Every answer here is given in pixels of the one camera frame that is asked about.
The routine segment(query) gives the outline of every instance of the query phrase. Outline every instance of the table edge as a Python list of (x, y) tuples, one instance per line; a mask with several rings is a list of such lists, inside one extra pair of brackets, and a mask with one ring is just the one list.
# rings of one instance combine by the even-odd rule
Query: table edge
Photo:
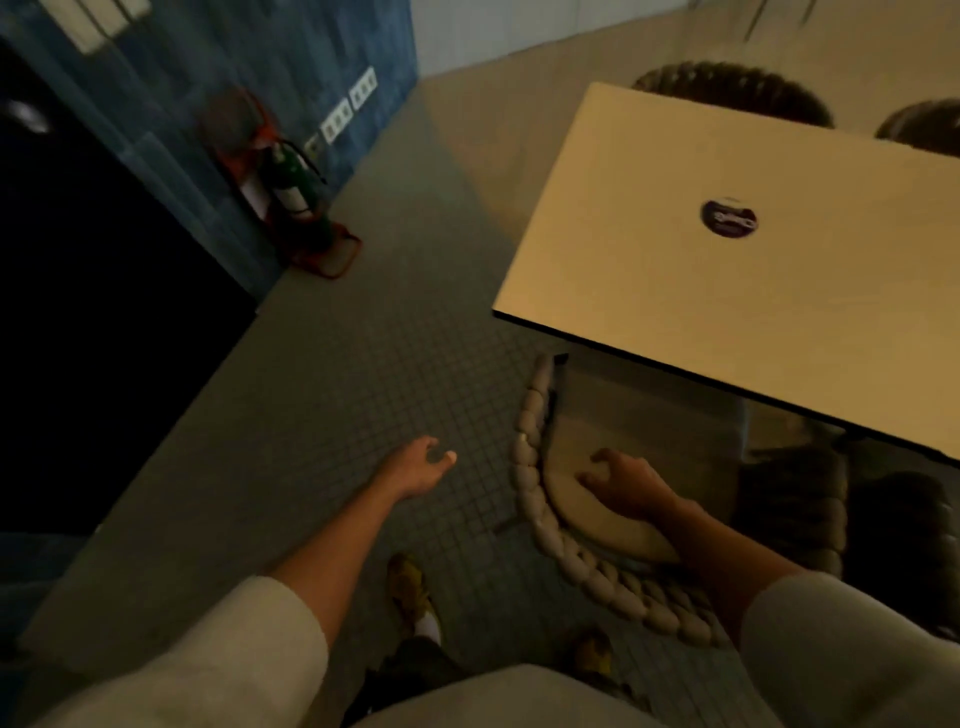
[(822, 412), (817, 412), (813, 409), (808, 409), (807, 407), (800, 406), (798, 404), (792, 404), (791, 402), (778, 400), (774, 397), (768, 397), (767, 395), (761, 395), (758, 392), (753, 392), (749, 389), (744, 389), (743, 387), (738, 387), (735, 384), (729, 384), (722, 379), (714, 379), (710, 376), (698, 375), (694, 372), (689, 372), (686, 369), (681, 369), (680, 367), (675, 367), (670, 364), (664, 364), (663, 362), (657, 361), (656, 359), (651, 359), (646, 356), (641, 356), (640, 354), (627, 352), (616, 347), (612, 347), (608, 344), (601, 344), (600, 342), (593, 341), (591, 339), (584, 338), (582, 336), (577, 336), (576, 334), (567, 333), (561, 331), (557, 328), (552, 328), (545, 326), (544, 324), (538, 324), (534, 321), (529, 321), (528, 319), (520, 318), (510, 313), (500, 311), (496, 308), (491, 309), (493, 318), (500, 319), (501, 321), (506, 321), (510, 324), (516, 324), (517, 326), (522, 326), (524, 328), (529, 328), (534, 331), (539, 331), (540, 333), (545, 333), (550, 336), (554, 336), (558, 339), (564, 339), (569, 341), (572, 344), (580, 344), (582, 346), (593, 349), (596, 352), (603, 352), (617, 356), (621, 359), (627, 359), (628, 361), (633, 361), (638, 364), (644, 364), (649, 367), (654, 367), (659, 369), (662, 372), (667, 372), (668, 374), (682, 376), (684, 379), (689, 379), (690, 381), (695, 381), (700, 384), (706, 384), (711, 387), (716, 387), (717, 389), (723, 390), (725, 392), (730, 392), (731, 394), (738, 395), (748, 400), (758, 401), (763, 404), (770, 404), (774, 407), (779, 407), (780, 409), (785, 409), (788, 412), (793, 412), (798, 415), (803, 415), (805, 417), (810, 417), (815, 420), (827, 423), (828, 425), (838, 425), (844, 427), (848, 434), (852, 435), (855, 438), (858, 437), (870, 437), (879, 442), (886, 443), (888, 445), (894, 445), (899, 448), (905, 448), (918, 452), (919, 454), (925, 456), (927, 459), (936, 462), (944, 463), (951, 466), (960, 466), (960, 458), (950, 457), (946, 453), (932, 448), (927, 445), (921, 445), (919, 443), (914, 443), (910, 440), (904, 440), (901, 437), (896, 435), (889, 435), (885, 432), (880, 432), (879, 430), (870, 429), (863, 425), (857, 425), (856, 423), (849, 422), (847, 420), (841, 420), (837, 417), (832, 417), (831, 415), (826, 415)]

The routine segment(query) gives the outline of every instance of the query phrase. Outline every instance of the gray tile floor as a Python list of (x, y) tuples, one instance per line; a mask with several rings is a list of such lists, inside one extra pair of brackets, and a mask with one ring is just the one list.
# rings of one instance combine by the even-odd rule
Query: gray tile floor
[(457, 449), (400, 505), (366, 565), (312, 725), (336, 724), (396, 646), (386, 561), (412, 552), (450, 653), (471, 670), (551, 663), (578, 626), (611, 634), (619, 677), (670, 726), (776, 719), (732, 651), (614, 618), (560, 578), (514, 513), (506, 453), (531, 363), (563, 344), (496, 321), (513, 254), (435, 141), (415, 93), (338, 200), (367, 241), (348, 276), (288, 273), (220, 372), (41, 608), (26, 645), (95, 678), (156, 654), (244, 575), (328, 519), (393, 445)]

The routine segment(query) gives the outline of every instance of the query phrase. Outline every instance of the white wall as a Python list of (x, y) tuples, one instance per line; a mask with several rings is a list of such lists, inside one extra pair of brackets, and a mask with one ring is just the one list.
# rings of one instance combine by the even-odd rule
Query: white wall
[(686, 0), (411, 0), (420, 75), (490, 61)]

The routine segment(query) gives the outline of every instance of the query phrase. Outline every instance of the dark pants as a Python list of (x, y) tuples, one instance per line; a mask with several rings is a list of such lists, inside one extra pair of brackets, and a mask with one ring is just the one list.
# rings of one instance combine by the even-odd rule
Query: dark pants
[[(634, 697), (629, 685), (617, 685), (609, 677), (596, 672), (568, 674), (598, 691), (650, 712), (646, 697)], [(425, 692), (445, 688), (471, 676), (432, 640), (425, 637), (404, 640), (396, 649), (396, 654), (384, 660), (379, 670), (367, 670), (363, 687), (347, 708), (341, 726), (349, 728), (371, 713), (382, 711)]]

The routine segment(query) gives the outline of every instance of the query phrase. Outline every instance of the shoe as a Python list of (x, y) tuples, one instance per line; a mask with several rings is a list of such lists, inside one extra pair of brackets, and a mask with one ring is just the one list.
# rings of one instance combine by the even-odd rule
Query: shoe
[(596, 672), (604, 677), (613, 675), (613, 645), (607, 633), (591, 627), (570, 650), (573, 667), (578, 672)]
[(440, 624), (437, 610), (426, 589), (423, 571), (405, 553), (394, 554), (387, 564), (387, 596), (403, 620), (405, 637), (412, 637), (415, 625), (427, 613)]

